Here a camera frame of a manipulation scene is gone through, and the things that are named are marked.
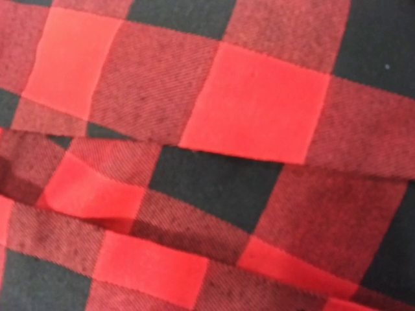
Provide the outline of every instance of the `diagonal twill weave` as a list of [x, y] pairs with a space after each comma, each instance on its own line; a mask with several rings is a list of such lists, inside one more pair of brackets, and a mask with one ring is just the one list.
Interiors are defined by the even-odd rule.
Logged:
[[415, 310], [413, 0], [0, 0], [0, 310]]

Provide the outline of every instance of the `plaid blanket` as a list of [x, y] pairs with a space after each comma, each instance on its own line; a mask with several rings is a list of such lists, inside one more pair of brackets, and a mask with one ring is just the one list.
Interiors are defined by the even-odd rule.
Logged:
[[0, 310], [415, 310], [413, 0], [0, 0]]

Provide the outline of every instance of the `flannel cloth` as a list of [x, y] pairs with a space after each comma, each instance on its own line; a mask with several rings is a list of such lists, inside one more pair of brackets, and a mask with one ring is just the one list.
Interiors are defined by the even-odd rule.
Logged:
[[0, 0], [0, 310], [415, 310], [413, 0]]

